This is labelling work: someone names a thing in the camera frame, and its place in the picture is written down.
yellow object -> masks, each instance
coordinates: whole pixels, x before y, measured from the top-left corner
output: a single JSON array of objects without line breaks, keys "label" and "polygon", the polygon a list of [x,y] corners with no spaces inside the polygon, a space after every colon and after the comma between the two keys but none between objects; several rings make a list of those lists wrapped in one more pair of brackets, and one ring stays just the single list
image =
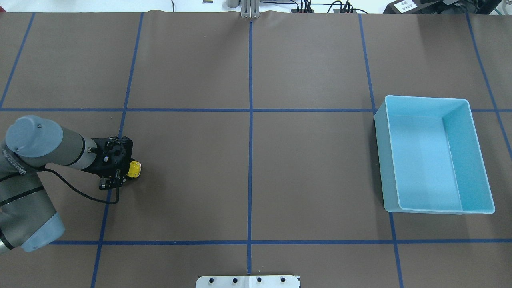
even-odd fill
[{"label": "yellow object", "polygon": [[142,164],[137,161],[130,162],[130,169],[128,170],[127,176],[130,178],[137,178],[140,175]]}]

brown table surface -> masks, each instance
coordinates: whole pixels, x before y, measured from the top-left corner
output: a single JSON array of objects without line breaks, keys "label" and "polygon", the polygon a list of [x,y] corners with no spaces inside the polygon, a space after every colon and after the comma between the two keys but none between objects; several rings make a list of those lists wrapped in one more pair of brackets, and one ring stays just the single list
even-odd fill
[{"label": "brown table surface", "polygon": [[[0,39],[0,135],[35,114],[131,137],[143,165],[111,207],[41,174],[67,230],[1,255],[1,287],[512,286],[512,17],[1,13]],[[384,210],[389,94],[470,101],[494,214]]]}]

blue plastic container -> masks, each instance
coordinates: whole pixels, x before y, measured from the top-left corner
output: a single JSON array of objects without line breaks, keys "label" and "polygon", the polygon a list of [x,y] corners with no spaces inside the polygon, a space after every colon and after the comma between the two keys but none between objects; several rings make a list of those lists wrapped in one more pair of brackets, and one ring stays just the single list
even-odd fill
[{"label": "blue plastic container", "polygon": [[375,127],[387,211],[494,213],[467,100],[389,95]]}]

white bracket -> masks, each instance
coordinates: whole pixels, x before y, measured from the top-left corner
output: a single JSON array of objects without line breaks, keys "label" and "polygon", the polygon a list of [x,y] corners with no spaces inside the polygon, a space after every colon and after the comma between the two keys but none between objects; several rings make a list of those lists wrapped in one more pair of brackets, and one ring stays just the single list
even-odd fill
[{"label": "white bracket", "polygon": [[260,17],[260,0],[240,0],[242,18]]},{"label": "white bracket", "polygon": [[301,288],[301,277],[293,275],[270,276],[203,276],[196,288]]}]

robotic arm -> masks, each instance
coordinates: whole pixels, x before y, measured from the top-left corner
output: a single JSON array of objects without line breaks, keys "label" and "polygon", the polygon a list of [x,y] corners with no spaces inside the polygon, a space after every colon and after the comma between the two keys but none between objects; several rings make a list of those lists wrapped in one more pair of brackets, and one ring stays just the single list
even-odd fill
[{"label": "robotic arm", "polygon": [[[141,165],[132,159],[132,147],[127,137],[90,139],[38,116],[18,119],[0,143],[0,254],[18,246],[30,252],[64,233],[60,216],[37,176],[40,171],[52,172],[45,169],[46,164],[96,174],[100,189],[119,192],[127,179],[140,175]],[[99,201],[115,204],[117,197],[115,202]]]}]

